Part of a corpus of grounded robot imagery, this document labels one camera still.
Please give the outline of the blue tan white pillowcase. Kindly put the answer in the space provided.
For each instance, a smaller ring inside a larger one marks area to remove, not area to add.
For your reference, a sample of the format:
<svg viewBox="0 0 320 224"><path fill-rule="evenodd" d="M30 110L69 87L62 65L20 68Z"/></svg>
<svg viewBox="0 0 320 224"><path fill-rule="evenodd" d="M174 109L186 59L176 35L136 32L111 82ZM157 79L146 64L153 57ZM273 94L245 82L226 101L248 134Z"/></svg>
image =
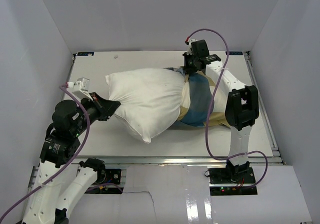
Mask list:
<svg viewBox="0 0 320 224"><path fill-rule="evenodd" d="M215 82L201 71L186 74L182 68L168 67L167 69L182 74L184 78L180 114L174 127L205 127ZM225 117L226 98L222 90L217 90L209 116L210 127L220 125L229 127Z"/></svg>

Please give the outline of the white pillow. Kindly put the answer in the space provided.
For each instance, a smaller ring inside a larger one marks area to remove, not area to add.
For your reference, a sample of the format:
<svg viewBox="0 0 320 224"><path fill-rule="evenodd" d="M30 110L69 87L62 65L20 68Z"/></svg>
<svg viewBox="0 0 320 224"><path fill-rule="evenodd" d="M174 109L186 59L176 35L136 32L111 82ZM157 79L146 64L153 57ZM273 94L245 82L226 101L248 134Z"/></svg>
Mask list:
<svg viewBox="0 0 320 224"><path fill-rule="evenodd" d="M184 76L169 69L137 69L105 77L109 99L119 101L115 117L129 134L146 144L180 115Z"/></svg>

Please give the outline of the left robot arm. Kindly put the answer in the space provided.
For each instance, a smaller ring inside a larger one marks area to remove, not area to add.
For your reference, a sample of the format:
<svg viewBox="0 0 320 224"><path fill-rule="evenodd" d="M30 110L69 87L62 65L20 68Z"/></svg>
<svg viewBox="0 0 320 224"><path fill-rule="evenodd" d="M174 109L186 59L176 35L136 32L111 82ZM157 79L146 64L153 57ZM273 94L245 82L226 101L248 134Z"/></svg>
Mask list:
<svg viewBox="0 0 320 224"><path fill-rule="evenodd" d="M21 223L68 223L77 202L94 183L105 181L108 171L102 160L80 162L80 171L65 191L67 167L80 147L79 136L95 121L107 121L120 107L97 93L90 98L63 100L56 106L40 153L40 165L29 210Z"/></svg>

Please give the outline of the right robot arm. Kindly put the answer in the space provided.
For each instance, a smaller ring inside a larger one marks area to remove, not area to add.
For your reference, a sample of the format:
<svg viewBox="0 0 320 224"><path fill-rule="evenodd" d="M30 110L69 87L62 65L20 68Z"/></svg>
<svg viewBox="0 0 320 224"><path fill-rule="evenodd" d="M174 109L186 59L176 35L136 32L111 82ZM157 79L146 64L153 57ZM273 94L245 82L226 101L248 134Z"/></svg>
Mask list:
<svg viewBox="0 0 320 224"><path fill-rule="evenodd" d="M238 80L222 63L217 55L211 55L205 40L189 37L185 41L187 51L184 56L186 73L196 71L206 73L214 82L213 96L221 90L227 97L225 118L230 126L230 151L226 158L226 178L238 183L250 168L248 158L249 135L255 120L259 117L258 89Z"/></svg>

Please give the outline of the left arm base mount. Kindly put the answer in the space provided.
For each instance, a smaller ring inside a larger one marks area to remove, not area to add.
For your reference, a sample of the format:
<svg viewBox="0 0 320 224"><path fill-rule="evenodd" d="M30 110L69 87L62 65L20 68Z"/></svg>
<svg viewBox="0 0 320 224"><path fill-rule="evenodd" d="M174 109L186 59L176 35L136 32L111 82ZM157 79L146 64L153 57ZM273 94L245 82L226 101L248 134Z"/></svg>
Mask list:
<svg viewBox="0 0 320 224"><path fill-rule="evenodd" d="M88 194L122 194L121 169L107 169L102 160L88 158L80 162L80 167L89 167L97 172L97 180L91 184L85 193Z"/></svg>

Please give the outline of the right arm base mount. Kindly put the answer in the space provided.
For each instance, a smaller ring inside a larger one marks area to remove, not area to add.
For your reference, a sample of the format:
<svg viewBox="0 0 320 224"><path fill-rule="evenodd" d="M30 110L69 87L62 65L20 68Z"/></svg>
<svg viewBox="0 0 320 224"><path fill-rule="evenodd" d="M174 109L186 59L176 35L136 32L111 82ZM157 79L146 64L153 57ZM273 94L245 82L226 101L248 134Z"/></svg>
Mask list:
<svg viewBox="0 0 320 224"><path fill-rule="evenodd" d="M226 168L209 168L204 172L209 180L211 196L257 195L256 178L250 167L245 173L231 177Z"/></svg>

